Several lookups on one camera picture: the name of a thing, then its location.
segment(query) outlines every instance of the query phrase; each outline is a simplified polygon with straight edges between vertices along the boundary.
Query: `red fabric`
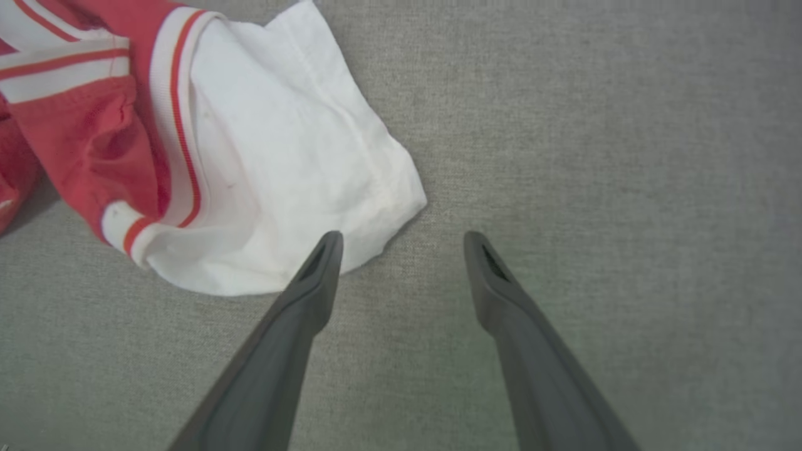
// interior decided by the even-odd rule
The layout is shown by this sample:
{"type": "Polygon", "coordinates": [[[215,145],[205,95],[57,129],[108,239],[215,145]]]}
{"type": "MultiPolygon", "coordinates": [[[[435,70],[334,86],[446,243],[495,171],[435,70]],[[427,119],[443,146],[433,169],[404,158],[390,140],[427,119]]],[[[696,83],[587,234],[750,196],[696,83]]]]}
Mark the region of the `red fabric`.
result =
{"type": "Polygon", "coordinates": [[[6,44],[5,41],[0,39],[0,56],[8,55],[9,53],[14,53],[17,50],[14,49],[12,46],[6,44]]]}
{"type": "Polygon", "coordinates": [[[159,214],[156,170],[135,101],[136,83],[127,76],[9,105],[64,201],[103,240],[103,212],[113,201],[146,217],[159,214]]]}
{"type": "Polygon", "coordinates": [[[150,66],[153,47],[161,24],[180,3],[167,0],[51,0],[82,11],[101,22],[111,33],[131,40],[131,69],[139,93],[136,110],[149,132],[159,186],[159,217],[170,203],[172,185],[167,154],[161,144],[150,92],[150,66]]]}
{"type": "Polygon", "coordinates": [[[0,234],[38,180],[39,162],[0,96],[0,234]]]}
{"type": "MultiPolygon", "coordinates": [[[[76,40],[21,0],[10,1],[62,39],[76,40]]],[[[129,38],[132,76],[124,81],[104,80],[48,99],[11,105],[10,112],[33,152],[19,130],[15,139],[0,143],[0,165],[7,168],[12,167],[11,162],[24,165],[24,170],[14,170],[21,178],[13,183],[5,179],[0,182],[5,183],[3,192],[15,193],[20,200],[14,203],[18,208],[30,191],[24,188],[33,185],[31,180],[35,181],[31,174],[39,171],[35,152],[65,201],[101,239],[104,238],[100,221],[112,201],[127,201],[145,217],[162,217],[170,202],[172,186],[151,102],[150,65],[161,24],[182,5],[166,0],[38,0],[38,3],[80,30],[103,27],[129,38]],[[12,155],[7,150],[11,144],[27,151],[27,155],[23,150],[14,150],[12,155]]],[[[14,51],[0,41],[0,55],[14,51]]],[[[16,129],[16,124],[4,124],[5,129],[16,129]]]]}

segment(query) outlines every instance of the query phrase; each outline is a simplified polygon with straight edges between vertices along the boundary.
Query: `sleeve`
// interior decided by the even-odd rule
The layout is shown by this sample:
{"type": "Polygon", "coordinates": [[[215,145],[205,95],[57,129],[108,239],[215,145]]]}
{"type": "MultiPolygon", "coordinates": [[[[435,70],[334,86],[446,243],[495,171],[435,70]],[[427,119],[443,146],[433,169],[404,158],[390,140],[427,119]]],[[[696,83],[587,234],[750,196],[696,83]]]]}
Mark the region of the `sleeve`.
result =
{"type": "Polygon", "coordinates": [[[30,195],[39,172],[36,156],[0,96],[0,234],[30,195]]]}
{"type": "Polygon", "coordinates": [[[107,240],[101,222],[115,201],[156,217],[156,171],[133,105],[127,39],[0,57],[0,92],[55,188],[99,238],[107,240]]]}

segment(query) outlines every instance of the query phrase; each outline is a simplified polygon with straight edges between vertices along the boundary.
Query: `jersey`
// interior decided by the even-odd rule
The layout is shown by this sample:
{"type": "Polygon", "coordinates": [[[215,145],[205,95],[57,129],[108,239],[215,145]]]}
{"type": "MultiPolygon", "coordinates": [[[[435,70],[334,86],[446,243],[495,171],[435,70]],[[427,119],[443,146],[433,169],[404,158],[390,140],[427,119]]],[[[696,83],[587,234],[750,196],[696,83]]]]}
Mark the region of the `jersey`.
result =
{"type": "Polygon", "coordinates": [[[279,291],[328,230],[353,270],[426,205],[312,2],[257,26],[10,0],[0,39],[0,199],[18,208],[41,165],[100,239],[182,288],[279,291]]]}

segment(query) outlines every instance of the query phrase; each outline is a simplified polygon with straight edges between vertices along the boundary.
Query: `white stripe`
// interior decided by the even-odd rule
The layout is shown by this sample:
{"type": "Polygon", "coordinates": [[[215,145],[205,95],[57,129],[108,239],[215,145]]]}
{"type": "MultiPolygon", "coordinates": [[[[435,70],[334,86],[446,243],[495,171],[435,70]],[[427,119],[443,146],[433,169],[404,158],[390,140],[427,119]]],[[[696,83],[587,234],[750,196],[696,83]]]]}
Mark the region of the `white stripe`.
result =
{"type": "Polygon", "coordinates": [[[114,246],[118,251],[125,253],[124,243],[128,229],[139,221],[143,216],[136,212],[125,201],[117,201],[109,204],[103,212],[103,219],[100,220],[100,228],[103,230],[103,237],[108,244],[114,246]]]}
{"type": "Polygon", "coordinates": [[[128,75],[128,58],[87,61],[52,71],[0,81],[0,92],[9,103],[18,104],[69,91],[93,81],[128,75]]]}
{"type": "MultiPolygon", "coordinates": [[[[189,170],[178,141],[178,131],[174,125],[175,119],[170,96],[172,61],[177,51],[182,52],[178,87],[181,119],[184,121],[183,126],[187,137],[187,145],[200,186],[201,198],[203,199],[205,191],[208,192],[203,178],[203,171],[201,170],[201,162],[197,157],[195,132],[192,126],[192,111],[189,107],[189,69],[192,66],[192,54],[195,51],[195,45],[201,32],[209,21],[214,18],[223,18],[223,16],[213,12],[201,15],[192,25],[184,48],[176,49],[184,24],[197,11],[198,9],[196,8],[184,6],[176,8],[168,15],[159,29],[151,59],[150,88],[153,112],[156,116],[159,136],[164,144],[164,151],[170,164],[172,182],[170,204],[161,222],[171,226],[179,225],[192,211],[192,183],[189,179],[189,170]]],[[[203,208],[201,206],[201,212],[198,214],[197,219],[201,218],[202,213],[203,208]]]]}
{"type": "Polygon", "coordinates": [[[35,51],[66,42],[28,17],[13,0],[0,0],[0,39],[18,51],[35,51]]]}
{"type": "Polygon", "coordinates": [[[106,30],[103,29],[96,29],[96,30],[80,30],[75,28],[74,26],[70,25],[67,22],[64,22],[59,16],[53,14],[48,10],[46,7],[39,5],[36,0],[22,0],[25,4],[27,4],[36,14],[42,16],[43,19],[50,22],[52,25],[60,28],[61,31],[67,33],[68,35],[72,36],[73,38],[84,40],[84,39],[105,39],[111,36],[106,30]]]}
{"type": "Polygon", "coordinates": [[[77,43],[65,43],[62,41],[57,47],[31,52],[11,53],[0,56],[0,71],[11,67],[44,63],[45,61],[51,61],[52,59],[63,58],[65,56],[81,55],[95,51],[113,50],[116,48],[127,49],[129,44],[128,38],[120,38],[117,36],[114,36],[110,39],[82,41],[77,43]]]}

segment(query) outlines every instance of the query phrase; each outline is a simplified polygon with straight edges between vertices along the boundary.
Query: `striped cuff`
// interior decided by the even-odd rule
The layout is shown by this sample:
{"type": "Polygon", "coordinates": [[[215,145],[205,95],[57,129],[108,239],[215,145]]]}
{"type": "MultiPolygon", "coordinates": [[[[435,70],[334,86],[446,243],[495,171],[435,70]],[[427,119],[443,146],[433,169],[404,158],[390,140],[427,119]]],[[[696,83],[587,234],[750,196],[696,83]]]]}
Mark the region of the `striped cuff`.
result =
{"type": "Polygon", "coordinates": [[[144,251],[152,237],[138,239],[146,229],[153,229],[156,221],[144,217],[125,201],[112,202],[100,220],[103,237],[108,244],[127,254],[137,265],[144,265],[144,251]]]}
{"type": "Polygon", "coordinates": [[[114,37],[0,57],[0,92],[10,104],[42,99],[129,74],[128,39],[114,37]]]}

